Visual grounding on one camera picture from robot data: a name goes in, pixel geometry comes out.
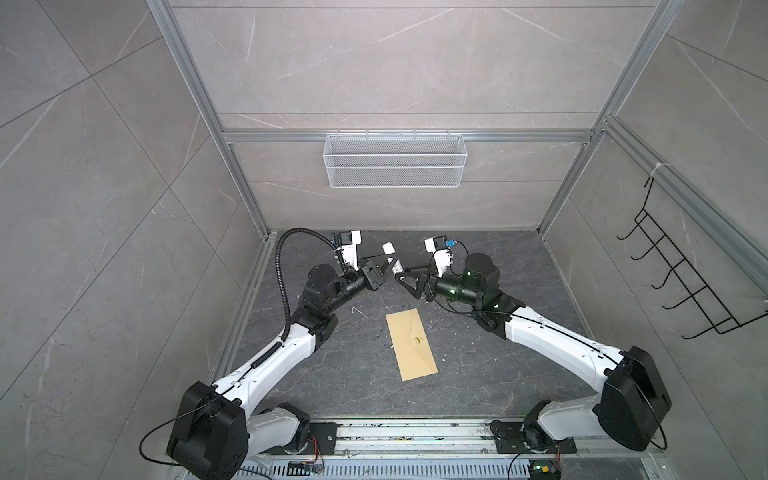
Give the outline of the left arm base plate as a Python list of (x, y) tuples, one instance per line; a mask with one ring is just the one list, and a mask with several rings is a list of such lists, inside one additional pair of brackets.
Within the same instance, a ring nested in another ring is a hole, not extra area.
[(335, 422), (311, 422), (309, 424), (308, 437), (304, 442), (300, 453), (302, 455), (315, 455), (315, 447), (323, 456), (335, 453), (339, 424)]

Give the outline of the white glue stick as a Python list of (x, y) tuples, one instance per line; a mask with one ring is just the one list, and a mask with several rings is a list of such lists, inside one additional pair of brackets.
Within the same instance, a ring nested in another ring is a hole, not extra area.
[(387, 262), (391, 267), (391, 272), (395, 274), (398, 268), (403, 268), (400, 260), (396, 256), (396, 250), (391, 242), (387, 242), (382, 245), (383, 253), (387, 256)]

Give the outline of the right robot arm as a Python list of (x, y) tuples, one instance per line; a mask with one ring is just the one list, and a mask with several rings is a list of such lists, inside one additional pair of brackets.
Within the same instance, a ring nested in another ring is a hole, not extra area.
[(500, 288), (500, 271), (490, 256), (469, 254), (459, 275), (431, 261), (395, 277), (417, 299), (468, 306), (467, 316), (481, 328), (538, 352), (593, 390), (580, 399), (539, 402), (520, 427), (528, 449), (545, 451), (576, 437), (608, 437), (644, 451), (662, 433), (671, 398), (652, 356), (636, 346), (621, 350), (602, 344), (540, 315)]

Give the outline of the tan paper envelope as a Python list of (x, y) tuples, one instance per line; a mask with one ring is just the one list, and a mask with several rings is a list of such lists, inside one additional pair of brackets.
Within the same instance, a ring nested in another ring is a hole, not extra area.
[(417, 309), (386, 316), (398, 368), (403, 382), (438, 372)]

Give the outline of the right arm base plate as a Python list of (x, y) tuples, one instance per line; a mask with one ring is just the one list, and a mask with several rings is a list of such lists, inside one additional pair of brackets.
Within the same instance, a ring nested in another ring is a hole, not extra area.
[(493, 420), (489, 428), (499, 454), (577, 452), (572, 438), (554, 440), (536, 424)]

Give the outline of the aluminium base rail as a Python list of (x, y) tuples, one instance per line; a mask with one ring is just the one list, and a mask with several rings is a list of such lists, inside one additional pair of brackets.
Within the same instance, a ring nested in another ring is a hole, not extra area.
[[(319, 418), (312, 422), (339, 424), (333, 455), (323, 456), (315, 447), (309, 458), (332, 459), (460, 459), (506, 458), (516, 454), (499, 454), (487, 418)], [(573, 438), (577, 452), (517, 453), (525, 457), (575, 458), (645, 458), (662, 456), (664, 452), (650, 446), (643, 452), (620, 446), (605, 436)]]

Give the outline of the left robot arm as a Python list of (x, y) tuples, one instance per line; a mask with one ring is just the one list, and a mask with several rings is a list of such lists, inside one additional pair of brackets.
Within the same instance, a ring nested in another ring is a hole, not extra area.
[(248, 362), (211, 385), (193, 384), (183, 395), (167, 455), (200, 479), (231, 479), (246, 459), (277, 447), (301, 450), (310, 417), (287, 403), (258, 414), (263, 398), (294, 367), (327, 341), (336, 310), (365, 290), (375, 291), (398, 270), (394, 254), (367, 257), (340, 275), (313, 267), (297, 309), (280, 336)]

